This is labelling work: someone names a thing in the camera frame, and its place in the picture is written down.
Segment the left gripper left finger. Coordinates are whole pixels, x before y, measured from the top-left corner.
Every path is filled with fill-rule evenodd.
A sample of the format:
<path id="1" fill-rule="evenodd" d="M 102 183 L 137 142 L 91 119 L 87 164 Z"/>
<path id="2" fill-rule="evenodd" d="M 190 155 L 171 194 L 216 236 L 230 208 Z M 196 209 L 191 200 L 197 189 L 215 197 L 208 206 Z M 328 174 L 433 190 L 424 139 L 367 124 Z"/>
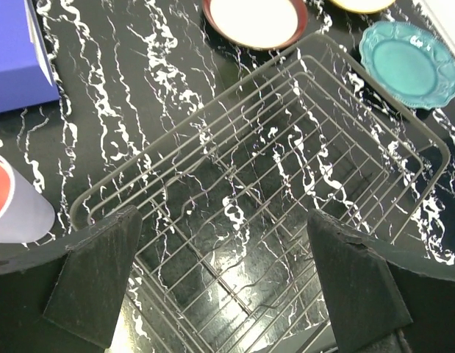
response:
<path id="1" fill-rule="evenodd" d="M 128 206 L 99 222 L 0 259 L 0 352 L 104 352 L 141 234 Z"/>

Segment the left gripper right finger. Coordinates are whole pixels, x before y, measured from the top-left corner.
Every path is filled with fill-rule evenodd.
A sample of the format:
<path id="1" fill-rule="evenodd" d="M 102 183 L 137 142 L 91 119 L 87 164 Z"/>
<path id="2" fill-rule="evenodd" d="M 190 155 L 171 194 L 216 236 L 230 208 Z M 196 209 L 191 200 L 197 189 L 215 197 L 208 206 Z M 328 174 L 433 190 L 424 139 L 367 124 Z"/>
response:
<path id="1" fill-rule="evenodd" d="M 455 352 L 455 266 L 321 210 L 307 235 L 340 352 Z"/>

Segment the lilac plastic cup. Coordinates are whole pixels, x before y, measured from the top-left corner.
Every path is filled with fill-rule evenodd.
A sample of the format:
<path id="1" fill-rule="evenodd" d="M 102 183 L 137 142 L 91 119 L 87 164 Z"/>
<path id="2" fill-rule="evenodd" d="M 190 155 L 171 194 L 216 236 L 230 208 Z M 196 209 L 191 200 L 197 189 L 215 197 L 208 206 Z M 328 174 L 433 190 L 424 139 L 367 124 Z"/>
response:
<path id="1" fill-rule="evenodd" d="M 1 155 L 10 175 L 10 193 L 0 212 L 0 243 L 31 243 L 40 240 L 54 225 L 51 204 Z"/>

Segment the teal scalloped plate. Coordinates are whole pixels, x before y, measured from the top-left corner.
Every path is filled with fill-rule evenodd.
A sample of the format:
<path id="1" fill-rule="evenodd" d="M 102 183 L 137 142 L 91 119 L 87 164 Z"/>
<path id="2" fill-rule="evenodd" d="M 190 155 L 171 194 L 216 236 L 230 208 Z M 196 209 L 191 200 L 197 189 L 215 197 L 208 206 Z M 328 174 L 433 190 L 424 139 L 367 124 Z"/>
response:
<path id="1" fill-rule="evenodd" d="M 370 76 L 407 107 L 441 108 L 455 97 L 453 55 L 411 23 L 377 21 L 363 32 L 359 53 Z"/>

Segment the cream floral plate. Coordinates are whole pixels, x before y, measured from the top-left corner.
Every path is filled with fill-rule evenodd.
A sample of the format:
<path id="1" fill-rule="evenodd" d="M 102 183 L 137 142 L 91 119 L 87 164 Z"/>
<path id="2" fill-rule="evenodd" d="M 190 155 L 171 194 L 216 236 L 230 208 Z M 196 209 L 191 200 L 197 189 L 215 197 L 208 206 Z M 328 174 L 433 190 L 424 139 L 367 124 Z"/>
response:
<path id="1" fill-rule="evenodd" d="M 395 0 L 331 0 L 339 8 L 359 14 L 374 14 L 386 10 Z"/>

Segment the red rimmed white plate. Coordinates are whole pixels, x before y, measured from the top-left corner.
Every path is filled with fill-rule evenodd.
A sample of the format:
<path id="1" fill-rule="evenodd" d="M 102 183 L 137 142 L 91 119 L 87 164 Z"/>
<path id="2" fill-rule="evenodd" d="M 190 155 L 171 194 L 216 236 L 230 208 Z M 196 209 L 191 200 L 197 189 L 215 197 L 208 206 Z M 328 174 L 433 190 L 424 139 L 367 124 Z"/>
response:
<path id="1" fill-rule="evenodd" d="M 308 22 L 303 1 L 203 1 L 202 10 L 224 38 L 260 51 L 291 46 Z"/>

